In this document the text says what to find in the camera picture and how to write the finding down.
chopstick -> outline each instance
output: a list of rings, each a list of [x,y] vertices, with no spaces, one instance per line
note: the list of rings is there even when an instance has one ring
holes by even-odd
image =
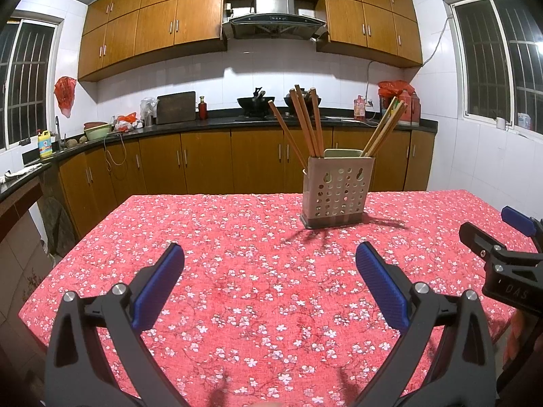
[[[397,101],[397,97],[393,97],[392,101],[390,102],[387,108],[387,111],[385,112],[381,120],[379,121],[379,125],[377,125],[377,128],[374,130],[373,134],[371,134],[371,138],[366,144],[366,147],[364,147],[363,155],[365,155],[369,151],[369,149],[371,148],[371,146],[374,144],[375,140],[381,133],[381,130],[383,130],[383,127],[387,123],[388,116],[390,115],[390,112],[392,111],[394,105],[396,104],[396,101]]]
[[[386,139],[392,134],[392,131],[394,130],[394,127],[396,127],[396,124],[400,120],[401,116],[404,114],[404,111],[406,110],[407,105],[405,102],[400,101],[398,105],[394,108],[392,111],[392,117],[385,125],[383,131],[381,134],[375,139],[374,144],[369,149],[368,153],[365,155],[366,157],[373,157],[381,146],[385,143]]]
[[[322,127],[320,124],[319,97],[317,89],[312,87],[310,90],[311,102],[313,104],[313,116],[315,116],[315,128],[317,130],[317,148],[319,157],[324,157],[324,141],[322,139]]]
[[[313,141],[311,140],[311,135],[307,127],[305,116],[303,115],[303,110],[300,106],[300,100],[298,99],[298,95],[294,89],[290,89],[288,92],[291,94],[292,104],[294,104],[294,109],[296,110],[298,121],[300,121],[300,126],[302,127],[302,131],[303,131],[303,137],[306,140],[307,149],[309,150],[309,155],[311,157],[315,157],[316,156],[315,148],[313,147]]]
[[[296,90],[296,94],[298,95],[298,101],[300,102],[300,106],[302,108],[303,117],[306,120],[307,128],[309,130],[309,135],[311,138],[311,143],[313,144],[313,150],[315,152],[315,156],[320,157],[319,149],[317,145],[317,138],[315,137],[315,132],[313,131],[313,126],[311,125],[311,119],[309,117],[309,112],[307,110],[307,105],[305,104],[305,98],[303,97],[302,90],[300,89],[300,86],[298,84],[294,86],[294,89]]]
[[[294,138],[292,137],[291,131],[288,129],[287,124],[284,123],[283,118],[281,117],[281,114],[279,113],[279,110],[277,110],[277,107],[275,107],[275,104],[272,100],[268,101],[268,104],[273,111],[273,114],[277,121],[279,121],[279,125],[281,125],[281,128],[284,131],[284,135],[287,137],[288,141],[292,145],[292,148],[294,152],[296,153],[296,156],[298,156],[298,159],[300,160],[300,164],[302,165],[303,169],[307,172],[307,163],[303,161],[302,153],[300,149],[298,148],[298,145],[294,141]]]

metal screw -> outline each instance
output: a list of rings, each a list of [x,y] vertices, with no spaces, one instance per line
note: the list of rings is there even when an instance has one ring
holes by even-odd
[[[471,300],[471,301],[475,301],[476,299],[478,299],[479,297],[477,296],[477,292],[469,289],[466,291],[466,297],[468,298],[468,300]]]
[[[64,297],[62,298],[64,301],[72,301],[75,298],[75,292],[74,291],[68,291],[64,294]]]
[[[415,291],[417,291],[418,293],[428,293],[429,290],[430,288],[428,287],[426,283],[423,283],[423,282],[415,283]]]
[[[119,283],[119,284],[116,284],[113,289],[111,290],[111,292],[113,292],[115,295],[123,295],[124,292],[126,292],[127,290],[127,287],[126,285],[122,284],[122,283]]]

red floral tablecloth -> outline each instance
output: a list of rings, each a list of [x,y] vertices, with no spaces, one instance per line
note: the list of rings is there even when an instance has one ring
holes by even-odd
[[[411,281],[438,292],[480,292],[483,262],[458,239],[471,221],[510,249],[534,251],[499,213],[467,191],[371,193],[363,224],[307,231],[301,195],[134,196],[56,266],[20,312],[44,344],[62,294],[107,292],[157,261],[170,242],[185,270],[154,329],[142,337],[166,376],[194,407],[260,400],[289,406],[348,405],[398,338],[355,266],[369,240]],[[481,297],[491,333],[511,308]],[[106,355],[121,388],[135,394],[107,332]],[[432,344],[408,389],[424,378]]]

range hood chimney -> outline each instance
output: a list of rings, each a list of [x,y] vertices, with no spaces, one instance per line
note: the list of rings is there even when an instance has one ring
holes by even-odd
[[[255,0],[255,12],[230,18],[223,23],[226,37],[318,38],[326,32],[326,23],[313,17],[296,15],[294,0]]]

blue gripper pad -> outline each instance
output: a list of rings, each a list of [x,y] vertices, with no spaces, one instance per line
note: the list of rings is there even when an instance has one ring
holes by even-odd
[[[376,256],[369,242],[356,249],[356,268],[377,302],[388,325],[404,334],[409,328],[408,301],[387,273],[384,261]]]
[[[149,330],[155,324],[164,303],[185,267],[185,254],[178,244],[172,243],[161,255],[153,274],[133,303],[132,329]]]
[[[536,235],[536,224],[531,218],[526,217],[523,213],[518,212],[511,207],[504,207],[502,209],[502,220],[509,226],[512,226],[517,231],[524,234],[526,237],[533,237]]]

